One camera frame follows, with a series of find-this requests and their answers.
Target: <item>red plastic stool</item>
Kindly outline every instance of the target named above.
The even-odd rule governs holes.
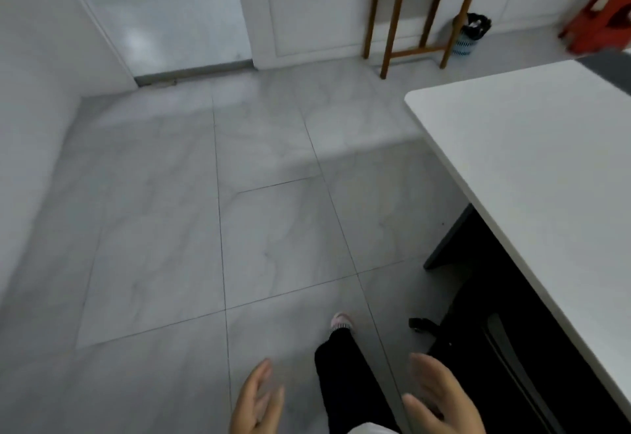
[[[576,55],[611,47],[622,50],[631,41],[631,0],[607,0],[601,10],[594,8],[598,1],[590,0],[558,34],[572,37],[567,49]]]

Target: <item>left hand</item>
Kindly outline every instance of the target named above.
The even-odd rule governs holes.
[[[250,373],[239,392],[230,420],[230,434],[276,434],[285,403],[285,388],[258,396],[261,385],[272,374],[272,363],[262,360]]]

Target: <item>white table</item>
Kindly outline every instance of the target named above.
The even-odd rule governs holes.
[[[405,101],[631,420],[631,97],[563,61]]]

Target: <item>gray tile floor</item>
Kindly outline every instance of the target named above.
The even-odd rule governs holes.
[[[84,103],[0,309],[11,433],[221,433],[269,356],[281,432],[325,433],[313,353],[346,310],[400,425],[410,351],[466,274],[422,260],[466,205],[403,105],[415,88],[568,58],[552,28],[469,57],[359,59]]]

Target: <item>pant leg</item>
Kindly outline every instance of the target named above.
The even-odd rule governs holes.
[[[315,352],[315,368],[330,434],[347,434],[365,422],[401,432],[351,332],[334,331]]]

